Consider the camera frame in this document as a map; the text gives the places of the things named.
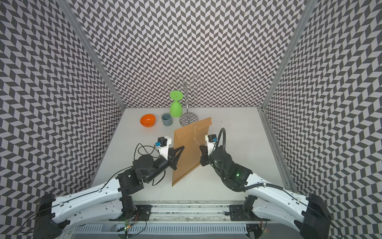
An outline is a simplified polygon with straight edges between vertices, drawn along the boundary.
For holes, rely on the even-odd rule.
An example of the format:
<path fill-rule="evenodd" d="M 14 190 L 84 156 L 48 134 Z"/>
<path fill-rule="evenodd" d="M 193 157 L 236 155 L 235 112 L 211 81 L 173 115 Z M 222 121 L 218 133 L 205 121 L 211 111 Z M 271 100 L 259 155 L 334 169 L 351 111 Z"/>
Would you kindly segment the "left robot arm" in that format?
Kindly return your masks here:
<path fill-rule="evenodd" d="M 71 195 L 49 193 L 39 200 L 33 238 L 55 239 L 65 230 L 93 220 L 128 220 L 137 214 L 132 194 L 144 189 L 167 168 L 177 169 L 185 148 L 159 147 L 160 156 L 150 154 L 134 160 L 132 166 L 112 176 L 106 183 Z"/>

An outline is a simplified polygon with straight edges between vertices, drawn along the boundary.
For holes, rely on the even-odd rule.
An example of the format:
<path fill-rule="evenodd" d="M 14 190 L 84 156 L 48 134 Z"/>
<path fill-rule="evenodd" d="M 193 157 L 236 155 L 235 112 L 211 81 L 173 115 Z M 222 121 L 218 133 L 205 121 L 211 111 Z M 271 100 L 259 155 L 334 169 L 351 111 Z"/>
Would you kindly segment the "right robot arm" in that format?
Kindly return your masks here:
<path fill-rule="evenodd" d="M 305 239 L 327 239 L 331 218 L 324 200 L 315 194 L 293 193 L 270 183 L 252 170 L 233 162 L 231 156 L 218 148 L 200 146 L 202 166 L 211 165 L 222 183 L 234 192 L 245 192 L 250 199 L 262 203 L 250 211 L 258 218 L 288 226 Z"/>

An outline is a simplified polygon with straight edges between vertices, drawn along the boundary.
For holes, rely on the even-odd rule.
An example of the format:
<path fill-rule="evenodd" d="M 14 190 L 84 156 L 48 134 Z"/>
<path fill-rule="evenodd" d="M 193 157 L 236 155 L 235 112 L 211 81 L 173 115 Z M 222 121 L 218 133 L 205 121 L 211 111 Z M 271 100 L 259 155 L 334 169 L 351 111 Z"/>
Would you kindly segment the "brown kraft file bag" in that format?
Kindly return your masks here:
<path fill-rule="evenodd" d="M 185 149 L 177 170 L 173 172 L 173 186 L 200 165 L 200 145 L 206 145 L 205 136 L 209 134 L 211 125 L 212 118 L 208 117 L 174 131 L 174 148 L 184 146 Z"/>

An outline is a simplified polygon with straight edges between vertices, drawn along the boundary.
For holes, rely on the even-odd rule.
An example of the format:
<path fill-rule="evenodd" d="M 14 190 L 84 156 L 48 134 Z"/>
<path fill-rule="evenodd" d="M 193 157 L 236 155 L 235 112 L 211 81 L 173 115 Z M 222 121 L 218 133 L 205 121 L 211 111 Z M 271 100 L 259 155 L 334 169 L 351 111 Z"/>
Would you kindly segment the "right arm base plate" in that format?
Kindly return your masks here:
<path fill-rule="evenodd" d="M 245 209 L 242 205 L 229 205 L 229 216 L 233 222 L 262 221 L 252 210 Z"/>

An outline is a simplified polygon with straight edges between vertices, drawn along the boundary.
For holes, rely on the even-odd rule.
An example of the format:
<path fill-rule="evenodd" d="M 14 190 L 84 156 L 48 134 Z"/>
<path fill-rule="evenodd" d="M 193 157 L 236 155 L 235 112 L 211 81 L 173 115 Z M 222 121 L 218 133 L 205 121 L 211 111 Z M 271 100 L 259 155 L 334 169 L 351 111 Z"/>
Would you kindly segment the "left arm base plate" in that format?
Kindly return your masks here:
<path fill-rule="evenodd" d="M 152 211 L 152 205 L 136 205 L 131 209 L 124 211 L 116 219 L 110 219 L 110 221 L 126 221 L 132 219 L 133 221 L 149 221 Z"/>

